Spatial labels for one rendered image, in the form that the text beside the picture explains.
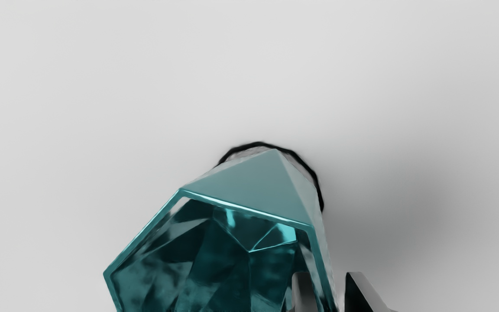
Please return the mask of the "teal faceted mug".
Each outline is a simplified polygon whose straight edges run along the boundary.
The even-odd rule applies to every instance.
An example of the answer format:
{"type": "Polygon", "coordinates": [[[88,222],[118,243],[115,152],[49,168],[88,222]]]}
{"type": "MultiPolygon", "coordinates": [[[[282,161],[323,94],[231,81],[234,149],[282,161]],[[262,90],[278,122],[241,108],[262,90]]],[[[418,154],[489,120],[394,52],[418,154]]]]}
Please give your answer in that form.
{"type": "Polygon", "coordinates": [[[104,271],[117,312],[338,312],[317,188],[277,149],[179,188],[104,271]]]}

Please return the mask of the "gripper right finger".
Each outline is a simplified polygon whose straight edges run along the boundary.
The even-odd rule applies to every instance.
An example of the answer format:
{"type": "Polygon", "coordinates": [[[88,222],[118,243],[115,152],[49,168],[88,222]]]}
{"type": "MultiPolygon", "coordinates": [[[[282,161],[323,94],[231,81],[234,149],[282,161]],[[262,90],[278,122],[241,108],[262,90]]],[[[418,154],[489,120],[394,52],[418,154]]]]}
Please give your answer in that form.
{"type": "Polygon", "coordinates": [[[371,282],[360,271],[345,275],[345,312],[398,312],[388,308],[371,282]]]}

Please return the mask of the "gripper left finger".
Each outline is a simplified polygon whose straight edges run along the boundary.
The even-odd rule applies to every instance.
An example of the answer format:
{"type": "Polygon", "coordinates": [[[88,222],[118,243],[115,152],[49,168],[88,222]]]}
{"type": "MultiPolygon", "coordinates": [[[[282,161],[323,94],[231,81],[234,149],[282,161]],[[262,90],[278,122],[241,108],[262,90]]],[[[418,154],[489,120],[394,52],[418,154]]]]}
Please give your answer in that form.
{"type": "Polygon", "coordinates": [[[292,312],[318,312],[311,275],[296,272],[292,277],[292,312]]]}

